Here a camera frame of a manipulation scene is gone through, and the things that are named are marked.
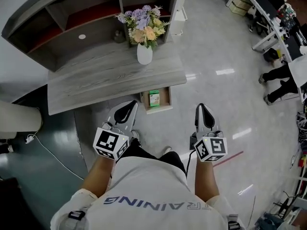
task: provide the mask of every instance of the flower vase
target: flower vase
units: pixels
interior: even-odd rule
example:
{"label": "flower vase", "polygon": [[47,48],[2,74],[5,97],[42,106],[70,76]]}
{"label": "flower vase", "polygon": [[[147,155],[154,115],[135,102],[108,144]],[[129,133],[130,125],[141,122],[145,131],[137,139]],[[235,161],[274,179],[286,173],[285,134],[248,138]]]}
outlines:
{"label": "flower vase", "polygon": [[138,44],[138,61],[142,65],[147,65],[153,60],[153,50],[152,47],[149,46],[146,48],[144,45]]}

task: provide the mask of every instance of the wooden shelf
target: wooden shelf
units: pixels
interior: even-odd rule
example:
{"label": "wooden shelf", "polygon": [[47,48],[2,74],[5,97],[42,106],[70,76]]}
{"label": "wooden shelf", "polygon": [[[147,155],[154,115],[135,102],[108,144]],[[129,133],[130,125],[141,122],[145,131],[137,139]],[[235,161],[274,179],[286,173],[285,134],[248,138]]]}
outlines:
{"label": "wooden shelf", "polygon": [[[129,11],[129,10],[134,11],[136,9],[141,9],[144,5],[149,5],[151,8],[154,8],[155,5],[160,6],[158,3],[137,4],[137,5],[131,5],[131,6],[124,7],[124,12]],[[160,17],[170,17],[171,16],[171,13],[163,9],[163,7],[160,10],[160,12],[161,12]]]}
{"label": "wooden shelf", "polygon": [[76,12],[68,17],[66,29],[63,32],[60,27],[54,23],[40,34],[37,35],[34,40],[33,46],[28,53],[33,52],[43,44],[49,42],[56,36],[65,33],[68,30],[79,27],[81,25],[108,18],[120,13],[120,6],[117,2],[105,2],[102,4],[95,5],[88,9]]}
{"label": "wooden shelf", "polygon": [[68,17],[66,31],[74,27],[120,13],[118,2],[104,2],[88,9],[76,12]]}
{"label": "wooden shelf", "polygon": [[52,24],[51,26],[47,27],[45,30],[43,30],[41,33],[37,35],[28,53],[31,53],[32,51],[36,50],[43,44],[49,42],[51,39],[55,38],[56,36],[62,33],[63,33],[62,30],[59,28],[59,26],[56,23]]}

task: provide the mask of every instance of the sneaker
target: sneaker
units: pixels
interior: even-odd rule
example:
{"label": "sneaker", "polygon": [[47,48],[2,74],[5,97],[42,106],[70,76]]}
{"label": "sneaker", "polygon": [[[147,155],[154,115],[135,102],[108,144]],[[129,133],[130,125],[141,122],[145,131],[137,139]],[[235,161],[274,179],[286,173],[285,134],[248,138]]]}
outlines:
{"label": "sneaker", "polygon": [[260,75],[259,79],[258,79],[259,83],[265,83],[265,80],[263,78],[263,74]]}
{"label": "sneaker", "polygon": [[263,97],[263,100],[265,101],[265,103],[267,105],[273,105],[273,103],[268,100],[268,96],[267,95]]}
{"label": "sneaker", "polygon": [[132,138],[132,139],[131,139],[130,146],[138,146],[138,147],[140,147],[140,148],[142,147],[142,145],[141,145],[139,139],[137,139],[137,138]]}
{"label": "sneaker", "polygon": [[133,129],[133,130],[131,131],[131,133],[132,133],[132,137],[133,137],[133,138],[136,138],[136,139],[138,139],[138,140],[140,139],[140,135],[139,135],[139,133],[138,133],[136,130]]}
{"label": "sneaker", "polygon": [[171,147],[166,147],[164,152],[163,152],[163,155],[167,154],[168,152],[172,151],[173,149]]}

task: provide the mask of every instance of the green box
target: green box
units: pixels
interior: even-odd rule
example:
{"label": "green box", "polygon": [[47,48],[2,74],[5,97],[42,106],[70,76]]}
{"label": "green box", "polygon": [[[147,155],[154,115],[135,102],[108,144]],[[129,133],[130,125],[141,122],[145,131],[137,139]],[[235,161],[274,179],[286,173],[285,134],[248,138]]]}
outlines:
{"label": "green box", "polygon": [[151,107],[160,105],[159,90],[150,90],[149,91],[149,101],[150,101]]}

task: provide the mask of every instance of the white pillar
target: white pillar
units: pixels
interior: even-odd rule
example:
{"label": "white pillar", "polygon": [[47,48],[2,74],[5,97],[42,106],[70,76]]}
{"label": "white pillar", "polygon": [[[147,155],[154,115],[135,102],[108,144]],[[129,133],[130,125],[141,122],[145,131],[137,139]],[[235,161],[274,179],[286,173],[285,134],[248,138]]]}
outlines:
{"label": "white pillar", "polygon": [[37,108],[0,101],[0,132],[38,131],[41,124]]}

